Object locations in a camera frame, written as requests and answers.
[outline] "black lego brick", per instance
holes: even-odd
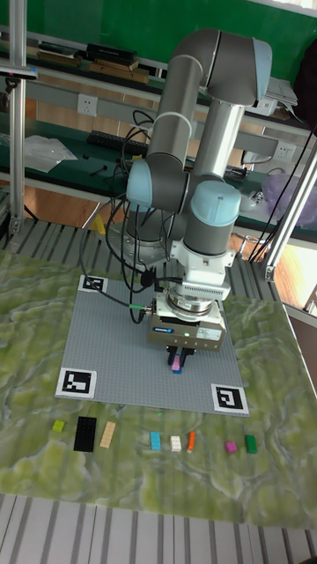
[[[93,452],[96,423],[95,417],[78,417],[74,450]]]

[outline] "sticker label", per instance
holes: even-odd
[[[157,333],[174,333],[174,329],[167,327],[153,327],[152,330],[156,331]]]
[[[78,284],[78,290],[80,292],[98,292],[92,287],[92,283],[96,288],[101,290],[101,292],[107,291],[107,278],[100,278],[98,276],[90,276],[89,280],[85,278],[84,274],[81,275]]]
[[[97,382],[97,372],[78,368],[61,368],[55,395],[69,399],[92,399]]]
[[[198,338],[205,338],[210,341],[218,341],[221,337],[220,329],[208,329],[208,327],[200,327],[197,331]]]
[[[242,387],[211,384],[215,412],[249,415],[246,393]]]
[[[190,303],[187,303],[186,301],[178,300],[177,305],[179,308],[187,309],[188,311],[191,309]]]

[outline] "gray baseplate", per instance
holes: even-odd
[[[109,280],[107,292],[129,302],[123,282]],[[150,288],[136,294],[135,303],[149,305],[152,296]],[[178,375],[167,364],[165,347],[147,342],[148,330],[147,317],[135,325],[127,308],[99,293],[78,291],[62,367],[96,371],[92,401],[104,404],[213,413],[212,383],[242,386],[229,332],[219,352],[197,351],[187,358]],[[234,411],[221,410],[223,414],[248,415]]]

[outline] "green wall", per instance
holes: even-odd
[[[0,24],[9,25],[9,0]],[[215,27],[267,41],[272,75],[293,80],[317,19],[247,0],[28,0],[27,29],[72,41],[109,43],[167,62],[188,33]]]

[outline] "power outlet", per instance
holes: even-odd
[[[284,141],[278,141],[276,151],[273,155],[273,160],[282,160],[283,162],[291,162],[292,156],[295,153],[296,146]]]
[[[97,96],[87,96],[87,94],[78,95],[77,112],[79,114],[90,115],[96,117],[97,115]]]

